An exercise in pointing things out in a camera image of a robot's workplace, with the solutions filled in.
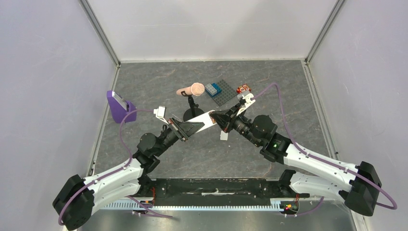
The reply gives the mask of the white battery cover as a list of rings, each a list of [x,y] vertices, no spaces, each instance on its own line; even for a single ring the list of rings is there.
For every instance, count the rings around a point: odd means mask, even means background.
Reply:
[[[226,132],[224,132],[224,131],[221,131],[220,132],[220,140],[221,141],[227,141],[228,140],[228,133],[226,133]]]

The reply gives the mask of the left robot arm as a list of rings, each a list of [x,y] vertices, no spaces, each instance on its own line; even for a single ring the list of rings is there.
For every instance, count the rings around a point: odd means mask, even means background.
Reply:
[[[142,135],[137,151],[127,161],[93,176],[71,176],[52,203],[59,215],[59,225],[76,230],[98,210],[118,199],[148,195],[151,190],[148,174],[159,165],[158,157],[176,142],[187,141],[213,124],[207,114],[185,122],[171,118],[159,136]]]

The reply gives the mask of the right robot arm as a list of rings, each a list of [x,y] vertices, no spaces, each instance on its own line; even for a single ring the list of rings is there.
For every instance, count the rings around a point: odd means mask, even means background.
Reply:
[[[183,120],[203,122],[205,128],[218,125],[225,133],[235,130],[254,146],[261,147],[260,154],[268,161],[310,173],[308,176],[285,170],[278,183],[278,191],[283,196],[293,193],[320,195],[339,200],[352,211],[368,217],[378,205],[382,183],[372,164],[362,161],[355,165],[311,151],[277,133],[278,126],[267,115],[251,120],[233,109],[201,111],[195,116],[187,110]]]

